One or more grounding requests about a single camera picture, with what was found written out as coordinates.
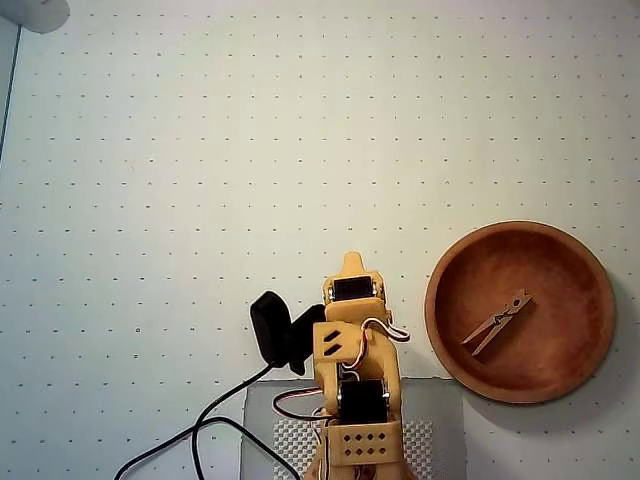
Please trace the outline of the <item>yellow gripper with servo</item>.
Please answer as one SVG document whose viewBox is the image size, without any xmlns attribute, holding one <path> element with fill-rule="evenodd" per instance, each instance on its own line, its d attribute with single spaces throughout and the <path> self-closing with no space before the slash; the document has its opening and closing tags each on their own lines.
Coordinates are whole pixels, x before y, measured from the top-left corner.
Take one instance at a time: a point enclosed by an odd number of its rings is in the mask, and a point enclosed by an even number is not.
<svg viewBox="0 0 640 480">
<path fill-rule="evenodd" d="M 387 323 L 389 320 L 383 277 L 378 272 L 364 272 L 359 252 L 344 255 L 341 275 L 328 278 L 323 292 L 328 321 L 361 323 L 367 318 L 377 318 Z"/>
</svg>

